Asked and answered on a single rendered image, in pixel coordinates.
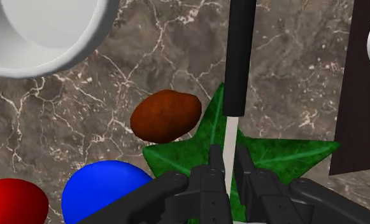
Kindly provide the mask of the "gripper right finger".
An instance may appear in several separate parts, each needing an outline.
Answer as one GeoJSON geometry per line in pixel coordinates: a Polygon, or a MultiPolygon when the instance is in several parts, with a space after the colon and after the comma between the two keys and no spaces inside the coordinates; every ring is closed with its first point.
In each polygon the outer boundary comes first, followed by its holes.
{"type": "Polygon", "coordinates": [[[282,183],[277,174],[254,165],[239,144],[234,177],[248,223],[370,224],[370,210],[307,178],[282,183]]]}

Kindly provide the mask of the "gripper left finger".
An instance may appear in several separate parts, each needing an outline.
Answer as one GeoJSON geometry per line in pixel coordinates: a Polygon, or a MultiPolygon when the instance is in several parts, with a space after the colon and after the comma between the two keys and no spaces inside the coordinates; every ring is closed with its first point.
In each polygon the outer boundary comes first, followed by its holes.
{"type": "Polygon", "coordinates": [[[220,145],[209,148],[208,164],[158,178],[117,199],[78,224],[232,224],[220,145]]]}

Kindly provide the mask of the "black handled knife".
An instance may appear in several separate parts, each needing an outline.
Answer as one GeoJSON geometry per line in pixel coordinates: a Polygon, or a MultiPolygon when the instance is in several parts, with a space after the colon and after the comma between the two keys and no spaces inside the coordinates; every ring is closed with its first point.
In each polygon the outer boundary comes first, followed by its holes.
{"type": "Polygon", "coordinates": [[[257,0],[230,0],[222,114],[227,117],[223,160],[225,187],[231,194],[239,118],[245,114],[246,93],[257,0]]]}

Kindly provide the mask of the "green star shaped leaf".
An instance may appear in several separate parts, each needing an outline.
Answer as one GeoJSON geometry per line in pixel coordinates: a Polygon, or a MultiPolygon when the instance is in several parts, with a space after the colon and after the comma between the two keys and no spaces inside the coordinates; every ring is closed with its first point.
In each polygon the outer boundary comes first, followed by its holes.
{"type": "MultiPolygon", "coordinates": [[[[143,149],[143,156],[155,176],[167,171],[189,176],[191,168],[208,163],[209,147],[224,143],[227,119],[222,114],[223,98],[224,85],[220,84],[191,131],[170,143],[155,143],[143,149]]],[[[300,178],[339,147],[332,141],[258,139],[246,137],[242,132],[238,132],[237,142],[248,147],[256,167],[275,172],[284,184],[300,178]]]]}

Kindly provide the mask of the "blue ball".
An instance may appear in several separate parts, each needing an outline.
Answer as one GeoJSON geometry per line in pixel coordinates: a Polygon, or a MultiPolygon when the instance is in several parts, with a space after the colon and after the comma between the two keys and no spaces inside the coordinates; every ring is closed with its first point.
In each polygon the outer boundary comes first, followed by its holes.
{"type": "Polygon", "coordinates": [[[151,180],[145,171],[127,162],[103,160],[86,165],[68,179],[62,192],[64,221],[77,224],[151,180]]]}

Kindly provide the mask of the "brown potato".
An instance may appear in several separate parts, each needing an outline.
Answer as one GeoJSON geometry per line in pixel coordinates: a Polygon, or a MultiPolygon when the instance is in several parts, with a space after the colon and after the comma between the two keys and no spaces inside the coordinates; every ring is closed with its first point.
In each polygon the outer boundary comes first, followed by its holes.
{"type": "Polygon", "coordinates": [[[166,89],[139,103],[131,115],[130,126],[144,141],[170,143],[191,131],[201,113],[202,104],[197,96],[166,89]]]}

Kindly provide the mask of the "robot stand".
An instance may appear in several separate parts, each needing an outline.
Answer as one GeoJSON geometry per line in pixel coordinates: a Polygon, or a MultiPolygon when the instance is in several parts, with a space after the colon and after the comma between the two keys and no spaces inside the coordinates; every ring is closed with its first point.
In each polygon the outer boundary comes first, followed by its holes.
{"type": "Polygon", "coordinates": [[[370,0],[354,0],[330,175],[370,169],[370,0]]]}

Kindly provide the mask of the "red ball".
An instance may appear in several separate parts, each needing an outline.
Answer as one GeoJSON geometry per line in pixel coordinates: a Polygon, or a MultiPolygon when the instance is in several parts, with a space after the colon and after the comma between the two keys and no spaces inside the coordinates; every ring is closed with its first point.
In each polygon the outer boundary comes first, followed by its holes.
{"type": "Polygon", "coordinates": [[[0,179],[0,224],[44,224],[48,198],[44,191],[22,179],[0,179]]]}

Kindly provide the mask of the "white bowl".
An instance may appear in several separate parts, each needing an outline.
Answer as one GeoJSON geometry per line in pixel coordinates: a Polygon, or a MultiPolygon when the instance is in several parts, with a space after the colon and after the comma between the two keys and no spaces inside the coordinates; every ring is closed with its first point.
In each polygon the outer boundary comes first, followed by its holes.
{"type": "Polygon", "coordinates": [[[120,0],[0,0],[0,77],[65,71],[107,37],[120,0]]]}

